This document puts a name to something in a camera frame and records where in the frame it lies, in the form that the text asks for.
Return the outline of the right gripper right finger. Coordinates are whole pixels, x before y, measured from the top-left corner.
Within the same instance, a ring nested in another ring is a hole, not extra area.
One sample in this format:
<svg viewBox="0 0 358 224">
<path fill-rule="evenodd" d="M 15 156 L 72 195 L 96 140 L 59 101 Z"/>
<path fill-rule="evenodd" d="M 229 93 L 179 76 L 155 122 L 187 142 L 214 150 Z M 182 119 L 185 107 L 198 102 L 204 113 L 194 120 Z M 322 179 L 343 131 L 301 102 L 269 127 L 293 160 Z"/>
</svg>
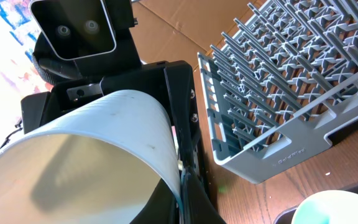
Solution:
<svg viewBox="0 0 358 224">
<path fill-rule="evenodd" d="M 210 202 L 192 167 L 181 174 L 181 199 L 185 224 L 225 224 Z"/>
</svg>

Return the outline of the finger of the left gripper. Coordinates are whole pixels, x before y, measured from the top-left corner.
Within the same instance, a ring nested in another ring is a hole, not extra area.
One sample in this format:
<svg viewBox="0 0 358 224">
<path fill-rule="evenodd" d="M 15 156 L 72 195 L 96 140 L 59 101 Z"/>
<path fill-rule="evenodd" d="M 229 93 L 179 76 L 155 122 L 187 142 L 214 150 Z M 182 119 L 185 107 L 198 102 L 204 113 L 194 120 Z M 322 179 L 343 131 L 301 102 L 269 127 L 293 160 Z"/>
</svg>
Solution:
<svg viewBox="0 0 358 224">
<path fill-rule="evenodd" d="M 191 67 L 165 67 L 170 109 L 184 167 L 195 164 L 194 151 L 201 137 Z"/>
</svg>

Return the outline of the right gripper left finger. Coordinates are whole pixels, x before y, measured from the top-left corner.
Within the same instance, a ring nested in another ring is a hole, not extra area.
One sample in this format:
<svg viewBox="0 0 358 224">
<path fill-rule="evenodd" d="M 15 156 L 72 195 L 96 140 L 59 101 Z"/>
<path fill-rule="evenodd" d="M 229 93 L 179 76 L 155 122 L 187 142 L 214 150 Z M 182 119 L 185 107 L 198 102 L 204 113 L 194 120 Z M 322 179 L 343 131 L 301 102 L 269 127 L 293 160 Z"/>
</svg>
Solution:
<svg viewBox="0 0 358 224">
<path fill-rule="evenodd" d="M 145 207 L 130 224 L 176 224 L 177 201 L 164 180 L 160 179 Z"/>
</svg>

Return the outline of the white paper cup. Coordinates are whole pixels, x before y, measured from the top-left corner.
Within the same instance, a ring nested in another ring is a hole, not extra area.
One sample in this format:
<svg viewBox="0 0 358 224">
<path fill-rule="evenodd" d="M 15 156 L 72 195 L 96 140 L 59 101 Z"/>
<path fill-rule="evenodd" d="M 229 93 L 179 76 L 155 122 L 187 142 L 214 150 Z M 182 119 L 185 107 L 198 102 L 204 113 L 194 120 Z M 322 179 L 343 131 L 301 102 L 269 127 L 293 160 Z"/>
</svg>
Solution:
<svg viewBox="0 0 358 224">
<path fill-rule="evenodd" d="M 129 223 L 158 183 L 180 201 L 168 114 L 115 91 L 0 150 L 0 223 Z"/>
</svg>

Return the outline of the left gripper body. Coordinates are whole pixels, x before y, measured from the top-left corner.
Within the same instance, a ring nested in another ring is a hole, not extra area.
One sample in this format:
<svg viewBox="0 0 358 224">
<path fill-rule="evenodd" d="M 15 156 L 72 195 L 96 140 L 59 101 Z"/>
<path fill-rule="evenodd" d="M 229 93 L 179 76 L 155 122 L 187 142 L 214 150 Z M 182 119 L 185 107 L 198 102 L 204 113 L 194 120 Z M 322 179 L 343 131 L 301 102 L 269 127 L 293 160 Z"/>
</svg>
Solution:
<svg viewBox="0 0 358 224">
<path fill-rule="evenodd" d="M 129 0 L 104 3 L 116 38 L 116 49 L 113 52 L 62 60 L 52 50 L 40 29 L 32 62 L 39 75 L 51 84 L 52 90 L 22 100 L 25 133 L 119 90 L 137 90 L 154 97 L 166 109 L 173 124 L 164 69 L 191 66 L 184 61 L 143 64 L 130 32 L 137 23 L 132 3 Z"/>
</svg>

